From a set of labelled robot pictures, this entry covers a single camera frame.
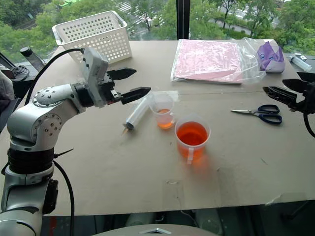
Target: white plastic basket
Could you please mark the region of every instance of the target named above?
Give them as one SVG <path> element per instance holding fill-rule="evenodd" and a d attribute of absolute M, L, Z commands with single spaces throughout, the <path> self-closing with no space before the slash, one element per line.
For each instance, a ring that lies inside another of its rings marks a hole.
<path fill-rule="evenodd" d="M 93 47 L 109 63 L 131 57 L 127 23 L 115 11 L 106 11 L 53 26 L 56 43 L 64 49 Z M 82 62 L 80 52 L 70 53 Z"/>

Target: orange liquid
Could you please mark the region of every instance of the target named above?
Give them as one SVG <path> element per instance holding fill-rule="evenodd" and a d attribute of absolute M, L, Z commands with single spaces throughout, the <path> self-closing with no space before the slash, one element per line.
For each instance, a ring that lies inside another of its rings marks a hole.
<path fill-rule="evenodd" d="M 177 137 L 185 144 L 196 146 L 205 142 L 208 138 L 207 130 L 199 123 L 190 121 L 182 124 L 177 130 Z M 183 157 L 188 157 L 189 149 L 178 143 L 178 150 Z M 195 148 L 193 158 L 200 157 L 204 147 Z"/>
<path fill-rule="evenodd" d="M 162 110 L 159 110 L 158 113 L 159 114 L 164 114 L 164 113 L 168 113 L 169 112 L 169 109 L 162 109 Z M 157 125 L 161 128 L 161 129 L 169 129 L 170 127 L 172 127 L 174 124 L 173 121 L 169 122 L 169 123 L 160 123 L 160 122 L 157 122 Z"/>

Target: small plastic cup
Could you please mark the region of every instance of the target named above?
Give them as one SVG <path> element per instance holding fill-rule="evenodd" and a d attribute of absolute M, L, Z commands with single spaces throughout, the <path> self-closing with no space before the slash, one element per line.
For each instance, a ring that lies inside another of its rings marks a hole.
<path fill-rule="evenodd" d="M 173 98 L 167 94 L 150 94 L 148 98 L 148 104 L 157 120 L 157 125 L 161 129 L 171 128 L 175 123 L 174 114 L 172 113 Z"/>
<path fill-rule="evenodd" d="M 210 134 L 211 129 L 207 122 L 195 114 L 177 121 L 175 135 L 178 151 L 187 158 L 188 164 L 202 155 Z"/>

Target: black scissors handle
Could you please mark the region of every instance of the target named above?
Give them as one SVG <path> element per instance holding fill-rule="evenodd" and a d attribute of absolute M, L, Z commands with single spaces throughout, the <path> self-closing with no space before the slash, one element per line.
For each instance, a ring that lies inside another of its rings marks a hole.
<path fill-rule="evenodd" d="M 282 116 L 276 114 L 259 114 L 258 117 L 269 124 L 281 124 Z"/>
<path fill-rule="evenodd" d="M 272 104 L 266 104 L 258 107 L 258 111 L 265 114 L 278 114 L 280 112 L 279 107 Z"/>

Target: plastic syringe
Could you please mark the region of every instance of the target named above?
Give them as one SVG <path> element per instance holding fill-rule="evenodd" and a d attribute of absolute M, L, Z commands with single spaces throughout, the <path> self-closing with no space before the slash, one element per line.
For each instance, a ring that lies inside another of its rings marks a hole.
<path fill-rule="evenodd" d="M 144 98 L 142 98 L 141 102 L 130 114 L 130 116 L 126 119 L 123 134 L 126 133 L 128 130 L 134 130 L 135 126 L 139 123 L 140 119 L 147 111 L 148 107 L 148 96 L 145 96 Z"/>

